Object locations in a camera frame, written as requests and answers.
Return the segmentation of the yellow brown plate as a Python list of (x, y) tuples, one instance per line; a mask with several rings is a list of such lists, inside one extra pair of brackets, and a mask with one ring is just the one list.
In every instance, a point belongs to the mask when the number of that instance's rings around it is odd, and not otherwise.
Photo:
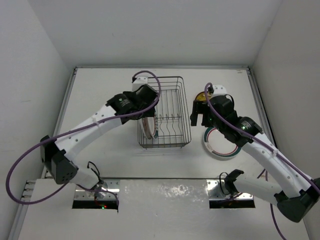
[[(212, 98), (212, 93), (208, 92), (207, 96), (208, 96), (209, 99), (211, 99)], [(198, 93), (194, 100), (198, 101), (198, 102), (206, 102), (207, 99), (206, 99), (205, 92), (202, 91), (202, 92)]]

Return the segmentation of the white patterned plate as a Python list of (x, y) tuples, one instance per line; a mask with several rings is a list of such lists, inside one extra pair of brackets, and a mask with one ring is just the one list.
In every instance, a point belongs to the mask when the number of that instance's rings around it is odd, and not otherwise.
[(150, 140), (152, 138), (152, 118), (151, 117), (144, 117), (140, 120), (140, 125), (144, 132), (145, 137)]

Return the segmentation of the white plate dark rim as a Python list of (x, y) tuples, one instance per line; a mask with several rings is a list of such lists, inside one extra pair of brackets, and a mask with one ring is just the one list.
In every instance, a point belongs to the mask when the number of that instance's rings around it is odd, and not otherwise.
[(241, 152), (240, 147), (228, 141), (215, 127), (208, 127), (205, 130), (202, 142), (204, 149), (215, 159), (232, 159)]

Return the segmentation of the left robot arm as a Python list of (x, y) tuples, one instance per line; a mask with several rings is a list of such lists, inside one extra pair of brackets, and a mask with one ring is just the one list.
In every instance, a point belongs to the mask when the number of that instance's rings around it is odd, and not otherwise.
[(97, 172), (76, 162), (77, 155), (108, 131), (130, 120), (155, 115), (159, 93), (148, 84), (135, 91), (124, 91), (109, 99), (91, 117), (80, 123), (71, 134), (45, 143), (40, 148), (41, 160), (56, 184), (74, 183), (85, 189), (95, 190), (101, 183)]

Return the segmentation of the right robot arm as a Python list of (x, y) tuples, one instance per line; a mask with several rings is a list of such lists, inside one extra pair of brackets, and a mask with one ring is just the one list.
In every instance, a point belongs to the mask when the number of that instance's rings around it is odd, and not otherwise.
[(274, 182), (255, 180), (244, 170), (231, 170), (223, 179), (222, 194), (233, 197), (252, 194), (275, 206), (288, 220), (299, 223), (320, 202), (320, 179), (298, 169), (269, 140), (252, 118), (239, 116), (227, 94), (196, 96), (190, 115), (191, 126), (201, 116), (205, 127), (202, 145), (217, 160), (230, 160), (244, 152), (257, 161)]

